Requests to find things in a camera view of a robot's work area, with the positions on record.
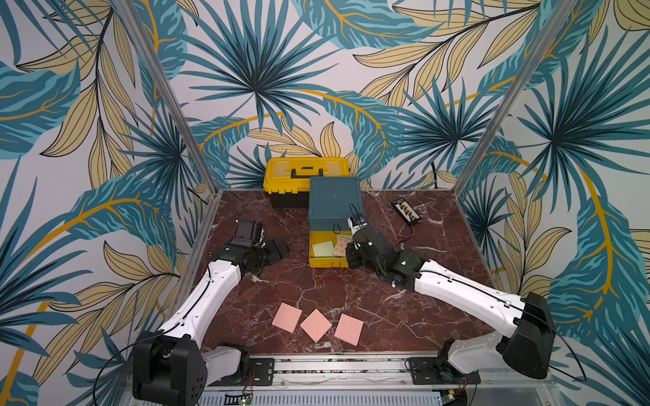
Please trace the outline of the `green sticky note pad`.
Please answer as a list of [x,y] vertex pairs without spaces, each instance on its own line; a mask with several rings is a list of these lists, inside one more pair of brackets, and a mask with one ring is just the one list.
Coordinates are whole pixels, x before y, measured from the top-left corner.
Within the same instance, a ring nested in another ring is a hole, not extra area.
[[311,246],[311,251],[314,258],[333,257],[334,244],[331,240],[317,243]]
[[336,244],[333,248],[333,255],[339,258],[346,257],[346,248],[350,242],[352,242],[350,236],[339,234],[336,239]]

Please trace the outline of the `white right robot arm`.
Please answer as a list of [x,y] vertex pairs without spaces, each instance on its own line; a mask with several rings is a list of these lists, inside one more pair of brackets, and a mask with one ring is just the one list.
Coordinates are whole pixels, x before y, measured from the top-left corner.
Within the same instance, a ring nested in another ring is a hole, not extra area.
[[365,268],[394,288],[440,299],[494,330],[448,341],[436,359],[440,365],[463,375],[509,368],[532,379],[546,378],[556,332],[545,297],[492,289],[424,255],[396,250],[362,218],[350,218],[348,224],[352,241],[346,258],[351,269]]

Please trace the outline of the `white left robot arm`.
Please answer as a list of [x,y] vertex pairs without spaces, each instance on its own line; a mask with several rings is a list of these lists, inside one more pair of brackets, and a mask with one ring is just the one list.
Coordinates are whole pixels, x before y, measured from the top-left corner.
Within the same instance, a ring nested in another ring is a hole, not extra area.
[[234,236],[213,252],[185,302],[155,333],[134,345],[134,398],[161,405],[197,405],[204,390],[215,382],[249,382],[253,370],[247,349],[222,344],[204,353],[202,342],[242,278],[258,276],[288,256],[286,242],[268,239],[262,223],[238,221]]

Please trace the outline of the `teal top drawer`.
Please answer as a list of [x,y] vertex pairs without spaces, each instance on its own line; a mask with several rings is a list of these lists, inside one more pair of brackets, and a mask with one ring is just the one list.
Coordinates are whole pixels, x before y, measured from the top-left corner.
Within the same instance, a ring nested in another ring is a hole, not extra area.
[[333,225],[338,223],[341,228],[341,233],[350,232],[348,226],[348,218],[351,213],[326,213],[326,214],[310,214],[308,216],[310,230],[312,232],[333,232]]

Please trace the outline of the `yellow drawer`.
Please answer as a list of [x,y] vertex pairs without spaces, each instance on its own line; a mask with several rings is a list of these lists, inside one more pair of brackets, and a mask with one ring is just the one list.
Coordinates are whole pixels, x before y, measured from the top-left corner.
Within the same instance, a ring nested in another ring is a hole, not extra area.
[[[340,233],[341,235],[350,236],[352,239],[352,234],[350,232]],[[333,244],[336,244],[338,234],[333,232],[311,232],[309,238],[309,265],[311,268],[347,268],[348,261],[346,257],[323,257],[323,258],[314,258],[312,256],[311,246],[317,243],[331,240]]]

